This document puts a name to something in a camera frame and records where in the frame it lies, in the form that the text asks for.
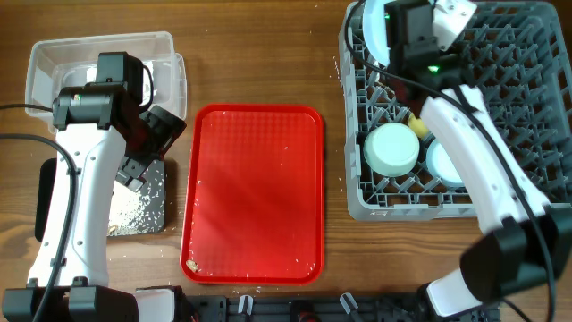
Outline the light blue plate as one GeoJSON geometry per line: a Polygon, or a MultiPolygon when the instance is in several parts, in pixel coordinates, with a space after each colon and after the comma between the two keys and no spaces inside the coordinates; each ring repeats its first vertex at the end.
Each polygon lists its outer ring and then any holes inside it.
{"type": "Polygon", "coordinates": [[[366,47],[377,63],[388,66],[390,63],[390,47],[387,39],[386,22],[390,15],[385,5],[392,0],[365,0],[362,13],[362,27],[366,47]]]}

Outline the mint green bowl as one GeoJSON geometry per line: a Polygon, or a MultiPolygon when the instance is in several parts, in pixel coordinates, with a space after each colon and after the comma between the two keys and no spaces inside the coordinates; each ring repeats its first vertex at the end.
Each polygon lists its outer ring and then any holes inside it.
{"type": "Polygon", "coordinates": [[[386,123],[371,131],[364,143],[364,157],[371,170],[386,176],[409,173],[418,159],[420,143],[402,123],[386,123]]]}

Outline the yellow plastic cup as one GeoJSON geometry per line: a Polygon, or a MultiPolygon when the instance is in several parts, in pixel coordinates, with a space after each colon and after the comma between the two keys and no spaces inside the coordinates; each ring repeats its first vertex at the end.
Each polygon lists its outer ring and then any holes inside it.
{"type": "Polygon", "coordinates": [[[430,133],[424,122],[417,118],[414,114],[409,115],[408,127],[419,139],[425,138],[430,133]]]}

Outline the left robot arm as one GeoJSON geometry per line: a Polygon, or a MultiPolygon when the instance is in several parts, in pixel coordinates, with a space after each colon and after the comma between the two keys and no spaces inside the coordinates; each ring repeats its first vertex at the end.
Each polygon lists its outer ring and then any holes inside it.
{"type": "Polygon", "coordinates": [[[60,91],[52,106],[55,182],[41,246],[23,288],[4,293],[9,321],[188,321],[179,286],[134,293],[108,285],[106,239],[116,176],[125,157],[149,165],[186,124],[143,100],[134,81],[60,91]]]}

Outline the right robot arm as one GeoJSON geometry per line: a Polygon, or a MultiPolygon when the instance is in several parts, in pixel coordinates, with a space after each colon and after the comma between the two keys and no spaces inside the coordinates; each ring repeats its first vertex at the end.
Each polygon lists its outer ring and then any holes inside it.
{"type": "Polygon", "coordinates": [[[555,310],[556,283],[571,251],[571,216],[525,175],[467,64],[442,44],[446,34],[463,30],[454,21],[459,12],[458,5],[430,1],[392,1],[383,12],[397,98],[445,149],[483,234],[456,270],[425,287],[425,297],[433,315],[447,319],[546,285],[548,308],[555,310]]]}

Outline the light blue bowl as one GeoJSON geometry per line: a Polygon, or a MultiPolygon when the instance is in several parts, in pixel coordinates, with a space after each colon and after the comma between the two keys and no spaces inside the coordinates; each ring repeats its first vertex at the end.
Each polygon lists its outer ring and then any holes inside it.
{"type": "Polygon", "coordinates": [[[433,140],[430,144],[425,155],[425,163],[429,173],[433,177],[440,178],[443,185],[450,188],[464,186],[456,167],[438,140],[433,140]]]}

